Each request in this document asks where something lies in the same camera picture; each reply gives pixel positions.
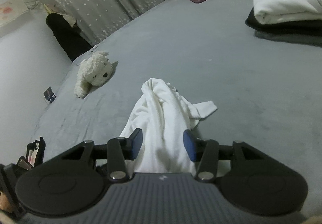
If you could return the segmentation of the white garment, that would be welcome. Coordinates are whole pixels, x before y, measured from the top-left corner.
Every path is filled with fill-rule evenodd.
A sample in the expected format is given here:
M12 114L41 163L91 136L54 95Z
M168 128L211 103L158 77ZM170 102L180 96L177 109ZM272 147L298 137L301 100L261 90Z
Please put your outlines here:
M321 0L253 0L253 10L262 25L321 20Z
M183 144L183 133L195 128L217 106L213 101L192 104L171 84L157 78L147 80L141 91L142 96L121 132L122 137L128 137L140 128L143 135L137 158L126 162L129 174L195 174L194 163Z

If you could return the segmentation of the white plush dog toy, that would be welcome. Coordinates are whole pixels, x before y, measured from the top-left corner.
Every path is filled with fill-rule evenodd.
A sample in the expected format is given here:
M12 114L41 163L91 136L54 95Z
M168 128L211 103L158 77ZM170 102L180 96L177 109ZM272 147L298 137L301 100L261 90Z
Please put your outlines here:
M92 87L101 87L114 75L118 61L110 62L109 53L96 51L79 67L74 87L77 98L85 98Z

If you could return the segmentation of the grey bed sheet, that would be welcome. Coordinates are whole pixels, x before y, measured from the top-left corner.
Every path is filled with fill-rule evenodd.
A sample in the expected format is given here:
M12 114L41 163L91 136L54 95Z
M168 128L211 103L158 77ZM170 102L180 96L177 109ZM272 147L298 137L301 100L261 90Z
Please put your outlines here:
M257 38L245 24L252 0L166 0L98 45L117 63L111 80L74 94L81 58L39 119L45 158L91 139L121 134L150 78L192 103L213 101L198 126L222 144L243 140L301 173L321 190L321 47Z

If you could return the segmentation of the folded white garment on stack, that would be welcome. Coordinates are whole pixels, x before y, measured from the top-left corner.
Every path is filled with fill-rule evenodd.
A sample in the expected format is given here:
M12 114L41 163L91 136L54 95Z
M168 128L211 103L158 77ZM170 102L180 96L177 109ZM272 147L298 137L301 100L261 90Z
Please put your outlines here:
M321 20L321 0L253 0L253 10L262 25Z

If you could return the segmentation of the folded black garment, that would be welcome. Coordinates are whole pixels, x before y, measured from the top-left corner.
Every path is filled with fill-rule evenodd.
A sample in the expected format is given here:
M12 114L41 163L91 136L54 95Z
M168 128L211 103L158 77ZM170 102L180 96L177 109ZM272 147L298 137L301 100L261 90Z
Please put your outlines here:
M254 30L271 34L300 34L321 36L321 20L291 21L276 24L261 24L257 21L252 8L245 24Z

